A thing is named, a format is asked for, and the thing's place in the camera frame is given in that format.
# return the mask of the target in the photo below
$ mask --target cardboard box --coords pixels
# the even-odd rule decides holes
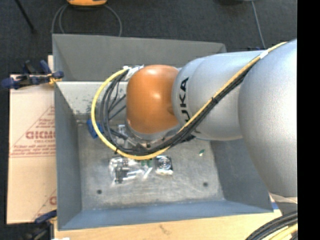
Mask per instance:
[[[56,209],[54,88],[10,90],[7,223],[29,223]]]

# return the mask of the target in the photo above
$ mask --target clamp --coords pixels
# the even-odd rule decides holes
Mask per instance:
[[[49,65],[45,60],[40,61],[41,70],[35,69],[29,60],[24,63],[22,68],[23,74],[18,75],[15,79],[13,77],[5,78],[1,81],[1,85],[8,89],[19,89],[22,87],[51,84],[53,85],[57,81],[61,81],[65,76],[63,71],[52,72]]]

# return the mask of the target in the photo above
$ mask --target blue object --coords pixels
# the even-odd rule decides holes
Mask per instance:
[[[86,124],[88,125],[88,130],[89,130],[92,138],[96,139],[98,137],[98,134],[94,129],[94,126],[92,124],[91,118],[86,121]],[[102,129],[102,126],[98,122],[96,123],[96,125],[98,126],[99,131],[101,133],[104,133],[104,130]]]
[[[40,61],[40,66],[41,66],[41,68],[43,69],[43,72],[44,72],[46,75],[52,73],[52,71],[51,71],[48,63],[47,63],[45,60],[41,60],[41,61]]]
[[[41,224],[41,223],[44,223],[46,222],[47,220],[50,220],[54,217],[57,216],[57,210],[52,210],[52,211],[49,211],[43,215],[41,215],[40,217],[36,218],[34,223],[35,224]]]
[[[14,81],[14,79],[12,77],[8,77],[5,78],[1,81],[1,86],[3,88],[8,88],[8,89],[18,89],[19,86],[19,82],[18,81]]]
[[[56,71],[52,73],[52,77],[55,79],[60,79],[65,76],[65,73],[63,71]]]
[[[1,81],[1,85],[8,89],[19,89],[22,87],[40,85],[45,83],[52,83],[59,79],[62,79],[65,74],[63,71],[53,72],[49,68],[46,61],[40,61],[41,70],[36,70],[27,60],[22,68],[23,74],[18,75],[15,79],[12,77],[5,78]],[[37,71],[40,74],[32,75],[31,72]]]

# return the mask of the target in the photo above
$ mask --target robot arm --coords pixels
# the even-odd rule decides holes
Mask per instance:
[[[95,107],[104,87],[112,81],[104,95],[110,98],[127,73],[107,79],[92,103],[93,126],[115,152],[145,160],[190,134],[208,141],[243,138],[269,191],[297,197],[297,40],[269,51],[198,58],[179,70],[140,69],[127,83],[127,145],[117,145],[109,128],[103,135],[95,125]],[[109,108],[101,107],[105,118]]]

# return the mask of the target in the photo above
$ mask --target cable bundle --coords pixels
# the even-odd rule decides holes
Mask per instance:
[[[246,240],[262,240],[269,237],[271,234],[280,231],[274,235],[270,240],[282,240],[289,235],[293,235],[291,240],[298,239],[298,211],[294,211],[278,217],[265,225],[259,227]]]

